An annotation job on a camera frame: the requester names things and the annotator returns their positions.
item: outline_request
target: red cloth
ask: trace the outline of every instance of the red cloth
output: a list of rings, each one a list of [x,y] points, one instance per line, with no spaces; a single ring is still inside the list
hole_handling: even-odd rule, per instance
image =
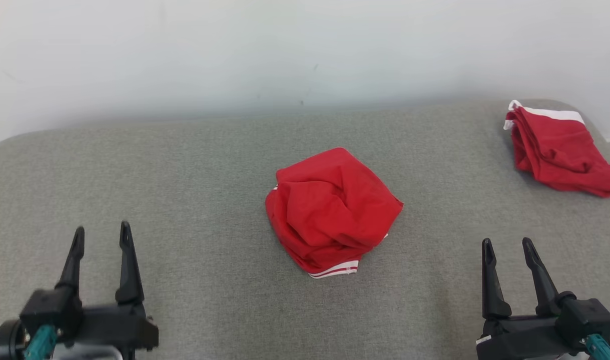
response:
[[[509,110],[505,128],[511,128],[518,169],[557,191],[610,197],[610,164],[578,112],[531,109],[515,100]]]
[[[282,246],[312,278],[356,272],[403,210],[376,175],[344,148],[276,172],[265,200]]]

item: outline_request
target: red garment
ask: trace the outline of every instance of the red garment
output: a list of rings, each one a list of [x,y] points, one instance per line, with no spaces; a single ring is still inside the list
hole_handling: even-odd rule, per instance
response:
[[[291,258],[312,278],[350,274],[403,210],[374,173],[344,148],[276,172],[265,200],[271,226]]]
[[[516,100],[509,110],[505,129],[511,128],[518,169],[557,191],[610,197],[610,164],[578,112],[531,109]]]

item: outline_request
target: gray fabric surface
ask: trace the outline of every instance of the gray fabric surface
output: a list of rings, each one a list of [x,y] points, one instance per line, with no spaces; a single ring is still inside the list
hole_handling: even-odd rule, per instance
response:
[[[142,360],[474,359],[484,237],[515,314],[536,305],[522,237],[534,240],[559,290],[610,310],[610,199],[554,191],[516,171],[502,130],[508,103],[64,129],[4,141],[0,323],[33,289],[55,284],[78,225],[87,230],[83,303],[113,301],[122,219],[160,328],[160,347]],[[277,169],[338,146],[405,208],[357,274],[314,280],[277,242],[264,198]]]

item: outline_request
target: white wall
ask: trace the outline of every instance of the white wall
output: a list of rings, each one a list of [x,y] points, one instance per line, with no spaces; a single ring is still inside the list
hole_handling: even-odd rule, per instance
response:
[[[610,139],[610,0],[0,0],[0,141],[474,94],[563,100]]]

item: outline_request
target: teal connector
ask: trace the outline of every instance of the teal connector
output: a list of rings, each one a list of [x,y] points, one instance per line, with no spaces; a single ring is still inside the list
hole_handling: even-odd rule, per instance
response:
[[[595,360],[610,360],[610,346],[605,339],[597,333],[587,336],[585,347],[587,348],[587,352]]]
[[[25,360],[44,360],[56,348],[58,334],[52,325],[41,326],[24,351]]]

